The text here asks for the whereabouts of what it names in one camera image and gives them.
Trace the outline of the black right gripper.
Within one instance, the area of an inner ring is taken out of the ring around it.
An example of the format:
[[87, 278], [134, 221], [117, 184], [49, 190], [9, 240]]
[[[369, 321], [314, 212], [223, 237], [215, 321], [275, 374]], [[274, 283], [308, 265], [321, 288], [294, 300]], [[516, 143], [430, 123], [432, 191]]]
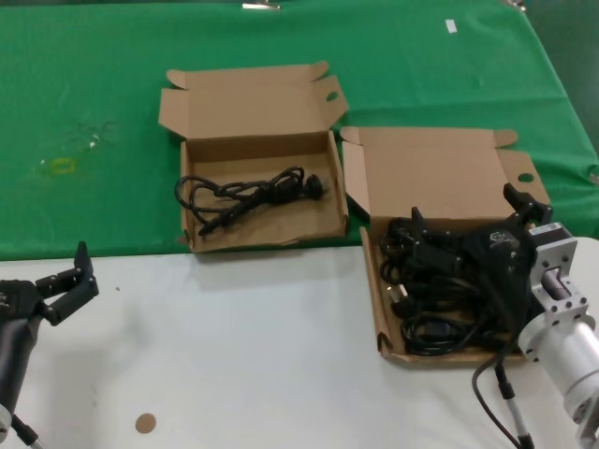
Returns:
[[[479, 273], [480, 286], [501, 314], [510, 332], [520, 332], [531, 308], [532, 247], [526, 231], [551, 222], [553, 209], [511, 183], [503, 189], [513, 213], [501, 222], [470, 230], [470, 257]], [[464, 249], [465, 232], [430, 230], [418, 207], [411, 208], [413, 259], [447, 275], [473, 270]]]

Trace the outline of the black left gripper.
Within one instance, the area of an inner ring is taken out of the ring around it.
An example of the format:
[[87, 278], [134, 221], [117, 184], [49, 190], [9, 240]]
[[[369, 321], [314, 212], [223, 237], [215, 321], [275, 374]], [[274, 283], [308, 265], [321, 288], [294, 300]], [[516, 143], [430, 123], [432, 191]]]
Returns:
[[65, 293], [44, 309], [58, 326], [99, 294], [87, 244], [80, 241], [74, 267], [31, 281], [1, 281], [1, 405], [15, 410], [42, 316], [41, 293]]

